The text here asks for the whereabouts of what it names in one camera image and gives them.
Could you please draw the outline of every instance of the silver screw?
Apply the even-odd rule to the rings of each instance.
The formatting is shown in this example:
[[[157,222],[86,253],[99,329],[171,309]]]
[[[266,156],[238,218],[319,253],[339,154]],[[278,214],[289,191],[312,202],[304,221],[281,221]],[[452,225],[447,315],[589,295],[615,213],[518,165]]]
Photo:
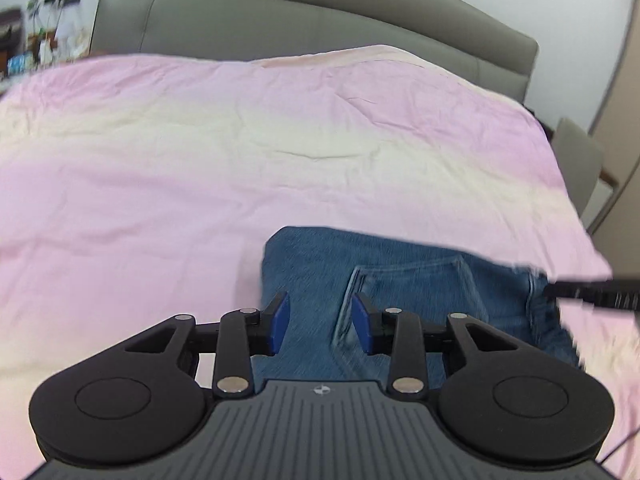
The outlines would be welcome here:
[[[226,394],[239,394],[249,387],[249,382],[242,377],[229,376],[218,381],[218,389]]]
[[[416,394],[424,388],[424,383],[415,377],[400,377],[394,381],[393,388],[401,394]]]

